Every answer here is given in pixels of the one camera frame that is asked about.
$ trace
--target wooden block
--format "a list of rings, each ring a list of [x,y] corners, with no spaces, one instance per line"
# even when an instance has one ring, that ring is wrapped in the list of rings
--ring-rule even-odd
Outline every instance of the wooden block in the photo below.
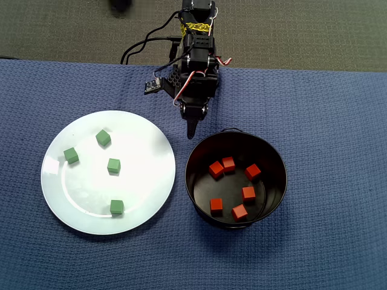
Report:
[[[244,208],[244,205],[241,204],[232,209],[232,216],[236,222],[239,222],[247,217],[247,211]]]
[[[219,163],[219,161],[217,161],[217,162],[213,163],[212,165],[210,165],[210,174],[215,179],[217,179],[219,176],[221,176],[223,174],[223,170],[224,170],[224,168]]]
[[[232,157],[227,157],[222,159],[224,172],[232,172],[235,170],[235,163]]]
[[[223,211],[223,203],[221,198],[213,198],[210,200],[211,214],[220,214]]]
[[[242,188],[242,196],[243,196],[243,201],[254,201],[255,200],[255,191],[254,187],[243,187]]]
[[[257,165],[253,164],[253,165],[249,166],[244,173],[246,174],[247,178],[250,181],[253,181],[254,179],[256,179],[258,177],[258,175],[261,173],[261,171]]]

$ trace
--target white plate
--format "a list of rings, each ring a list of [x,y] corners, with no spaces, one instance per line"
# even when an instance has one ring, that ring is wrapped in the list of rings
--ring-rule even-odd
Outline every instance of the white plate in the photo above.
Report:
[[[111,136],[102,147],[100,130]],[[69,165],[63,151],[74,147],[79,162]],[[109,174],[109,158],[121,161]],[[150,219],[167,200],[175,179],[175,157],[167,138],[147,119],[122,111],[96,112],[63,129],[44,156],[41,182],[53,213],[89,234],[117,234]],[[124,213],[112,216],[110,201],[122,200]]]

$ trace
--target black pot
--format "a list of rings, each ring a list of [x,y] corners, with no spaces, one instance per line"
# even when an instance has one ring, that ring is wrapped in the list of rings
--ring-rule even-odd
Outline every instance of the black pot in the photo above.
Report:
[[[239,132],[229,131],[231,129],[207,137],[194,148],[186,166],[186,187],[196,211],[210,224],[244,228],[276,210],[286,192],[287,172],[281,156],[268,142],[238,129],[234,130]],[[209,166],[229,156],[234,159],[235,172],[215,180],[209,174]],[[244,172],[254,163],[261,169],[261,174],[251,182]],[[235,222],[232,208],[243,203],[241,190],[248,186],[254,186],[256,199],[244,204],[247,219]],[[210,213],[213,198],[223,200],[220,216]]]

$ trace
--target blue cloth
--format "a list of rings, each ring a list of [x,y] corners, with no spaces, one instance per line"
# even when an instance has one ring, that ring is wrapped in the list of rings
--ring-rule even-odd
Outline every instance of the blue cloth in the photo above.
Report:
[[[221,69],[191,141],[151,66],[0,61],[0,289],[387,289],[387,74]],[[123,110],[175,152],[164,207],[116,236],[78,233],[45,203],[42,159],[69,123]],[[184,186],[190,151],[238,127],[271,143],[287,194],[243,230],[212,227]]]

